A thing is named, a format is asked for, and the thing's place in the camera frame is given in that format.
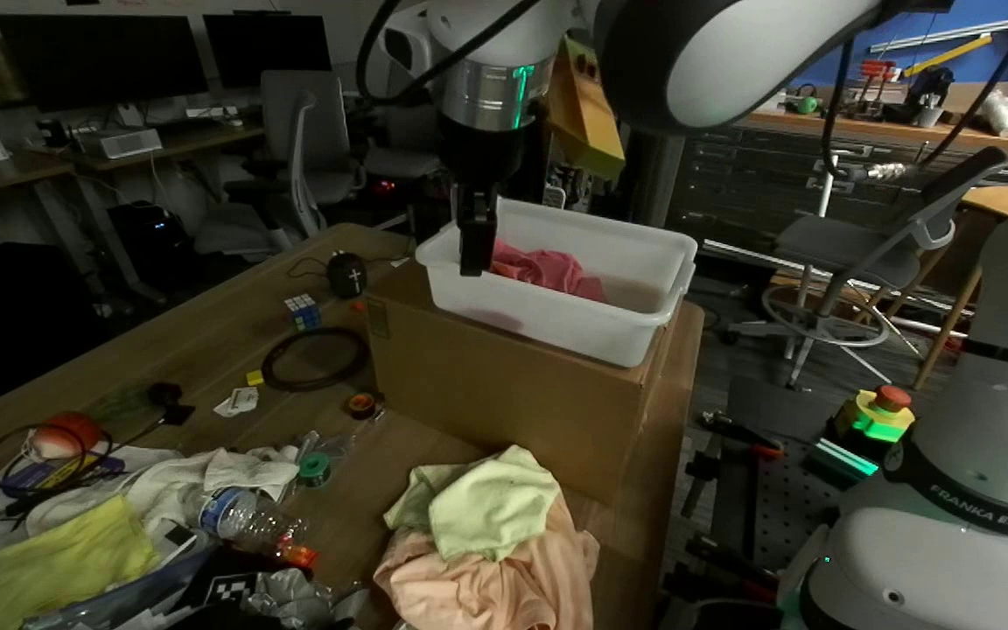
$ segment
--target electronic device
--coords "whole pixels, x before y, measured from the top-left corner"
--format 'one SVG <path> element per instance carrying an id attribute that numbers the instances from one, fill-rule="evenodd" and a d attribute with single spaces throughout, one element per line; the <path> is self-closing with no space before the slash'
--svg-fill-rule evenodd
<path id="1" fill-rule="evenodd" d="M 205 92 L 187 18 L 0 14 L 0 36 L 47 111 Z"/>
<path id="2" fill-rule="evenodd" d="M 329 71 L 320 14 L 205 14 L 219 83 L 260 88 L 264 71 Z"/>
<path id="3" fill-rule="evenodd" d="M 99 155 L 106 162 L 127 162 L 138 155 L 156 155 L 160 151 L 156 130 L 109 130 L 109 132 L 88 132 L 77 140 L 88 155 Z"/>

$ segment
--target white plastic bin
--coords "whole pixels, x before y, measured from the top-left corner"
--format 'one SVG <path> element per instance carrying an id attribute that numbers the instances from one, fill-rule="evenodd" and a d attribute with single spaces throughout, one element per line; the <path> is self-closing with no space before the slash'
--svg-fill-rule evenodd
<path id="1" fill-rule="evenodd" d="M 455 224 L 418 248 L 440 312 L 477 320 L 606 364 L 636 369 L 692 279 L 695 241 L 643 224 L 601 220 L 534 203 L 497 203 L 497 241 L 569 253 L 601 279 L 587 302 L 497 274 L 461 276 Z"/>

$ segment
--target crumpled cloth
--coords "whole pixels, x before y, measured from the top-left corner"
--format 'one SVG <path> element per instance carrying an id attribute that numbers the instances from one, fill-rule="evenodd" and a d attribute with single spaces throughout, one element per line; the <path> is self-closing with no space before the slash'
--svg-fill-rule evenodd
<path id="1" fill-rule="evenodd" d="M 189 459 L 169 459 L 148 468 L 127 488 L 127 501 L 144 516 L 148 535 L 165 535 L 187 521 L 187 495 L 202 488 L 205 495 L 224 488 L 260 488 L 280 501 L 296 475 L 296 447 L 252 447 L 252 452 L 201 452 Z"/>
<path id="2" fill-rule="evenodd" d="M 144 532 L 169 550 L 165 535 L 175 524 L 189 524 L 187 498 L 189 490 L 224 490 L 224 488 L 260 488 L 280 501 L 296 475 L 296 447 L 252 447 L 252 452 L 201 452 L 187 459 L 152 461 L 144 472 L 112 483 L 90 483 L 43 501 L 25 521 L 27 535 L 47 532 L 96 503 L 123 495 L 130 509 L 144 519 Z"/>
<path id="3" fill-rule="evenodd" d="M 599 539 L 553 501 L 546 532 L 508 559 L 440 559 L 429 535 L 394 535 L 376 586 L 418 630 L 590 630 L 596 572 Z"/>
<path id="4" fill-rule="evenodd" d="M 587 276 L 582 264 L 567 253 L 553 253 L 553 248 L 523 253 L 523 248 L 510 248 L 508 241 L 497 241 L 490 274 L 534 283 L 534 287 L 550 287 L 550 292 L 564 292 L 564 295 L 579 295 L 587 302 L 601 302 L 601 279 Z"/>
<path id="5" fill-rule="evenodd" d="M 75 521 L 0 550 L 0 628 L 64 608 L 154 572 L 141 519 L 112 498 Z"/>
<path id="6" fill-rule="evenodd" d="M 557 480 L 524 447 L 421 467 L 384 516 L 376 581 L 421 630 L 587 630 L 599 539 L 575 529 Z"/>
<path id="7" fill-rule="evenodd" d="M 390 529 L 429 532 L 446 559 L 469 554 L 504 559 L 546 529 L 559 483 L 524 447 L 477 467 L 421 467 L 390 509 Z"/>

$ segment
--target table leg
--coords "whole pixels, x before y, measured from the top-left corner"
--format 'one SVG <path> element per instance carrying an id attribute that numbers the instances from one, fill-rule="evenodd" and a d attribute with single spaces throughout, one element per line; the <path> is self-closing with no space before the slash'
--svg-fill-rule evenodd
<path id="1" fill-rule="evenodd" d="M 33 192 L 39 197 L 39 208 L 60 241 L 60 248 L 71 256 L 75 269 L 84 276 L 90 299 L 106 302 L 106 283 L 99 279 L 96 260 L 88 256 L 88 238 L 82 234 L 77 220 L 67 215 L 60 197 L 48 189 L 54 181 L 34 181 Z"/>
<path id="2" fill-rule="evenodd" d="M 165 305 L 165 299 L 154 287 L 148 287 L 144 276 L 133 269 L 130 253 L 123 248 L 119 232 L 116 232 L 112 217 L 106 215 L 106 200 L 99 197 L 99 189 L 88 179 L 82 179 L 82 175 L 75 175 L 75 181 L 77 181 L 77 189 L 84 197 L 88 217 L 96 224 L 103 244 L 112 253 L 112 260 L 116 260 L 116 267 L 123 274 L 123 283 L 133 295 L 141 295 L 141 299 L 148 299 L 154 305 Z"/>
<path id="3" fill-rule="evenodd" d="M 919 364 L 919 372 L 918 372 L 914 393 L 925 390 L 925 381 L 926 381 L 926 376 L 936 372 L 944 342 L 952 339 L 952 330 L 954 330 L 959 320 L 963 320 L 963 308 L 970 305 L 970 299 L 973 299 L 973 292 L 978 292 L 979 283 L 985 283 L 985 269 L 978 267 L 978 269 L 966 276 L 966 283 L 963 283 L 963 292 L 959 292 L 959 299 L 954 299 L 954 305 L 952 305 L 952 312 L 947 312 L 947 320 L 944 320 L 944 330 L 936 337 L 936 342 L 930 342 L 930 351 L 926 351 L 926 358 L 925 358 L 925 364 Z"/>
<path id="4" fill-rule="evenodd" d="M 894 302 L 894 308 L 887 312 L 889 320 L 897 320 L 897 312 L 919 292 L 919 283 L 930 276 L 930 269 L 944 260 L 947 248 L 936 253 L 918 276 L 909 279 L 909 287 L 902 287 Z"/>

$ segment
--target white cloth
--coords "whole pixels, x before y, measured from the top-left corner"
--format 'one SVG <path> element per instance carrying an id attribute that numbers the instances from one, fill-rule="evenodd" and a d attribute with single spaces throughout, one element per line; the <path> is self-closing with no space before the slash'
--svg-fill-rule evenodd
<path id="1" fill-rule="evenodd" d="M 130 483 L 127 501 L 144 519 L 148 535 L 160 539 L 172 524 L 187 521 L 189 490 L 260 488 L 280 501 L 296 475 L 296 447 L 254 447 L 254 452 L 202 452 L 189 459 L 169 459 Z"/>

